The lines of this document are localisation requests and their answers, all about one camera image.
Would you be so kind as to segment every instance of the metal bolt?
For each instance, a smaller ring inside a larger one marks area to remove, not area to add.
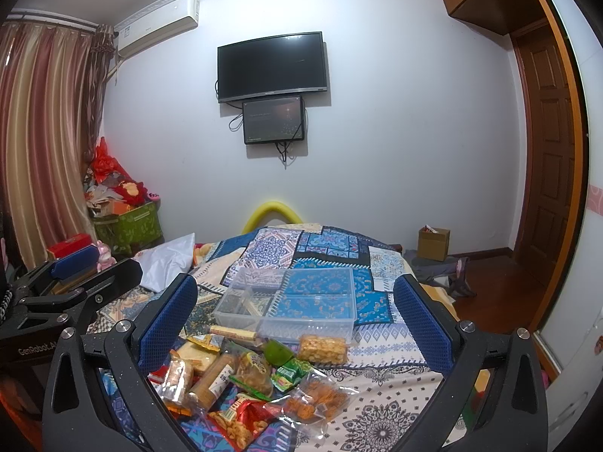
[[[62,332],[61,332],[61,338],[63,340],[68,340],[69,338],[71,338],[73,336],[73,334],[75,333],[75,328],[65,328]]]
[[[473,333],[475,331],[475,323],[473,321],[461,321],[459,325],[465,333]]]
[[[118,333],[125,333],[132,327],[132,323],[127,319],[122,319],[115,324],[115,329]]]
[[[517,330],[517,336],[520,337],[522,340],[527,340],[530,337],[530,332],[525,328],[519,328]]]

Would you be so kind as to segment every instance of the green fabric bin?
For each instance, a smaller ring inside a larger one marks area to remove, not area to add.
[[[92,219],[98,239],[111,247],[113,254],[132,256],[153,246],[163,236],[157,206],[149,202],[120,215]]]

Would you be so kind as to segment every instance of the door frame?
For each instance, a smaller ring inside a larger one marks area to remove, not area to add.
[[[565,30],[562,27],[561,20],[557,16],[556,10],[550,0],[539,0],[542,9],[545,12],[545,18],[534,22],[533,24],[524,27],[523,29],[514,32],[511,35],[513,48],[519,65],[519,74],[522,80],[523,96],[526,109],[526,126],[527,126],[527,160],[526,160],[526,185],[523,196],[522,215],[520,218],[519,230],[517,233],[516,246],[519,246],[525,230],[525,218],[530,198],[530,188],[532,181],[532,145],[533,145],[533,128],[531,123],[530,100],[528,98],[528,90],[525,82],[525,70],[522,60],[519,56],[517,47],[517,38],[525,35],[528,32],[536,30],[544,25],[549,25],[559,48],[560,59],[563,69],[565,70],[568,79],[569,94],[572,101],[572,122],[574,124],[574,147],[575,147],[575,162],[574,162],[574,182],[572,185],[572,198],[569,207],[568,225],[566,232],[563,235],[562,246],[559,251],[559,257],[548,283],[542,301],[536,310],[536,313],[530,323],[528,330],[535,332],[544,326],[544,323],[553,308],[554,303],[562,289],[568,274],[572,259],[574,258],[575,247],[580,236],[580,229],[584,217],[584,209],[586,206],[586,195],[588,192],[588,176],[589,176],[589,155],[588,155],[588,123],[586,117],[586,102],[580,82],[580,74],[575,60],[574,51],[572,50],[569,41],[566,39]]]

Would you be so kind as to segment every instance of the blue gripper pad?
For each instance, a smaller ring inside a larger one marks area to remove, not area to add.
[[[77,250],[54,263],[50,275],[58,280],[65,280],[72,275],[96,265],[98,262],[98,248],[93,244]]]
[[[164,364],[196,303],[197,283],[187,275],[141,338],[138,367],[143,376]]]
[[[450,339],[403,276],[394,283],[394,303],[429,368],[448,376],[454,367]]]

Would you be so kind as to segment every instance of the yellow foam tube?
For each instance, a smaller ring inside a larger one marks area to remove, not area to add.
[[[289,224],[301,224],[303,222],[300,219],[300,216],[293,212],[291,207],[286,206],[282,202],[272,200],[270,202],[263,203],[255,210],[255,212],[249,218],[249,221],[247,221],[247,224],[245,224],[242,234],[247,234],[248,232],[252,232],[255,228],[257,228],[257,226],[260,224],[260,221],[269,212],[278,212],[289,222]]]

